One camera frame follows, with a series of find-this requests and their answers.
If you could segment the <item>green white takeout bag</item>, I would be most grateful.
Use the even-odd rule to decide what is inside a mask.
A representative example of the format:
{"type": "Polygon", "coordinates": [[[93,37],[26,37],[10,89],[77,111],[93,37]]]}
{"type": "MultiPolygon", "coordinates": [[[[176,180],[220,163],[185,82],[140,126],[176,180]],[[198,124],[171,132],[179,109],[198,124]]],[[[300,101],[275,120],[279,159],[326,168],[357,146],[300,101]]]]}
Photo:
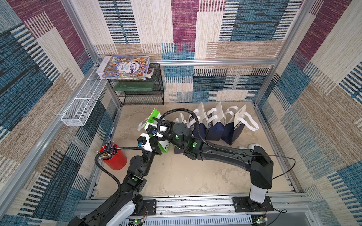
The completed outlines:
{"type": "Polygon", "coordinates": [[[144,130],[145,133],[137,139],[138,147],[159,155],[168,153],[170,147],[170,142],[163,139],[157,131],[157,121],[160,117],[160,112],[154,109],[150,116],[139,124],[138,131],[144,130]]]}

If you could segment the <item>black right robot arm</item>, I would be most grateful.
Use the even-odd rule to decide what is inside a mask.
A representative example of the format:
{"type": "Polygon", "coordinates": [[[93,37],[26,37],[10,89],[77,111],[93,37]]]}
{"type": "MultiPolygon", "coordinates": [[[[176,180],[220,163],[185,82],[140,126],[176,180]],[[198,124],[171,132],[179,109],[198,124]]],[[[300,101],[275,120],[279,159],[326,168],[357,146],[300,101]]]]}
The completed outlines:
{"type": "Polygon", "coordinates": [[[247,149],[235,149],[208,144],[194,137],[185,123],[162,121],[160,128],[157,128],[158,119],[154,120],[154,123],[147,122],[144,125],[150,136],[146,143],[139,141],[144,149],[160,151],[159,144],[165,141],[180,149],[189,159],[217,161],[242,168],[250,172],[249,202],[263,204],[266,201],[266,193],[272,187],[274,163],[261,146],[250,145],[247,149]]]}

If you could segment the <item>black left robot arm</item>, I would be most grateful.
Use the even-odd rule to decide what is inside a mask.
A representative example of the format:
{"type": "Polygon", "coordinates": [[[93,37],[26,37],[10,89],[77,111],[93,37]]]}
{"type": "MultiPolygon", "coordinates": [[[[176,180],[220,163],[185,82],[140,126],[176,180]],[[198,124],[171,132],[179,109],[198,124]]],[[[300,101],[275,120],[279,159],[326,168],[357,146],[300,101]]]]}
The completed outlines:
{"type": "Polygon", "coordinates": [[[136,208],[142,209],[143,196],[140,195],[140,192],[147,182],[144,177],[148,175],[156,154],[154,149],[146,147],[149,139],[149,134],[143,133],[138,138],[137,147],[108,148],[96,155],[94,159],[96,166],[117,183],[117,190],[88,215],[83,218],[74,217],[69,222],[70,226],[117,226],[127,217],[131,216],[136,211],[136,208]],[[101,155],[118,150],[142,151],[142,155],[136,155],[130,160],[130,165],[123,182],[120,182],[117,177],[104,169],[99,163],[101,155]]]}

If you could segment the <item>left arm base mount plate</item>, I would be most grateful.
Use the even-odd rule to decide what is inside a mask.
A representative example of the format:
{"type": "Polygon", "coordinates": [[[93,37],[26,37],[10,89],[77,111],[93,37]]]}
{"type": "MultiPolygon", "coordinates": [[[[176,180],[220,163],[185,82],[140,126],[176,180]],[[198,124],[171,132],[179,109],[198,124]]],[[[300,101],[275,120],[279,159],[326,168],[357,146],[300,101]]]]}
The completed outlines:
{"type": "Polygon", "coordinates": [[[146,199],[138,202],[135,206],[135,210],[132,216],[154,216],[156,215],[157,200],[156,199],[146,199]]]}

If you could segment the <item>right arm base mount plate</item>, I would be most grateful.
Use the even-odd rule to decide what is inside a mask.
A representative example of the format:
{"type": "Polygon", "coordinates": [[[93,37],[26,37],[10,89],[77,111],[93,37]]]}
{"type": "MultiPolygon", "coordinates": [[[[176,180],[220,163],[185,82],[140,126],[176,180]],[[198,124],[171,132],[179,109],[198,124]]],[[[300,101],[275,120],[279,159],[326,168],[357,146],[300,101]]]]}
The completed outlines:
{"type": "Polygon", "coordinates": [[[236,213],[242,212],[270,212],[274,211],[271,199],[265,197],[263,203],[252,201],[249,197],[233,197],[233,207],[236,213]]]}

